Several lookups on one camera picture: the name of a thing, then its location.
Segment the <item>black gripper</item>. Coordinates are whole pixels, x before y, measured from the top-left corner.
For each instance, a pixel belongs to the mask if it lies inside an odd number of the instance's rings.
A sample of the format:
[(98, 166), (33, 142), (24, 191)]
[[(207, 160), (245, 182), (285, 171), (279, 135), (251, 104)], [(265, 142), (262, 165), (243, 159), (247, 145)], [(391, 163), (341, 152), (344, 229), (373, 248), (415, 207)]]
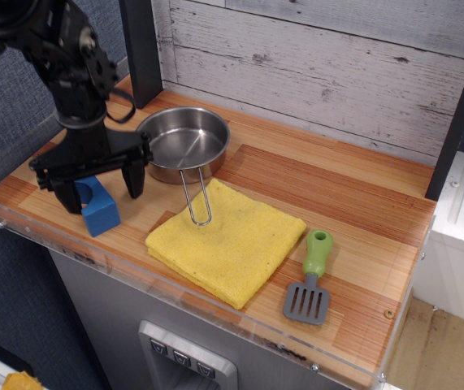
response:
[(109, 129), (104, 123), (68, 128), (63, 140), (30, 163), (41, 188), (53, 190), (63, 207), (80, 215), (82, 204), (75, 181), (108, 171), (122, 171), (132, 199), (143, 194), (149, 142), (139, 132)]

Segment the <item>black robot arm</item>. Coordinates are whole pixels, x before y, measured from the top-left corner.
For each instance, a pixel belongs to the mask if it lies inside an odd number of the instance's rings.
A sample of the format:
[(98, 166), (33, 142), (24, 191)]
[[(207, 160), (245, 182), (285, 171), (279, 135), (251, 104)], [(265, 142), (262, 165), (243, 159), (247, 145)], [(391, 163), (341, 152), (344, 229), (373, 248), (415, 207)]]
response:
[(131, 198), (143, 193), (152, 158), (139, 132), (107, 128), (106, 101), (117, 89), (116, 65), (98, 43), (86, 14), (72, 1), (0, 1), (0, 55), (19, 50), (50, 91), (64, 139), (38, 155), (29, 167), (41, 189), (55, 194), (73, 214), (82, 210), (75, 182), (121, 170)]

